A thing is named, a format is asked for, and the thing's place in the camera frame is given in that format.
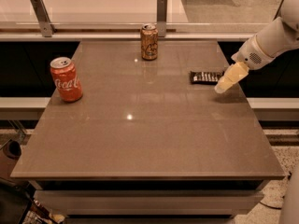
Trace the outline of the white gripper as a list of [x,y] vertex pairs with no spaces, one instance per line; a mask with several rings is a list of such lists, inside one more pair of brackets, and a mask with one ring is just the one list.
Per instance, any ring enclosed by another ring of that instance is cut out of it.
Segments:
[[214,88],[216,93],[226,92],[246,77],[249,70],[261,69],[274,60],[260,48],[256,35],[247,40],[232,59],[235,64],[230,65],[218,81]]

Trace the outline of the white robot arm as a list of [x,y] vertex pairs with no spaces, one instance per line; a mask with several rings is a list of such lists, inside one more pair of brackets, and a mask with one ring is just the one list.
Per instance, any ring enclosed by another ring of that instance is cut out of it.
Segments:
[[273,62],[282,53],[299,48],[299,0],[283,0],[278,16],[247,40],[232,56],[214,90],[224,93],[249,74]]

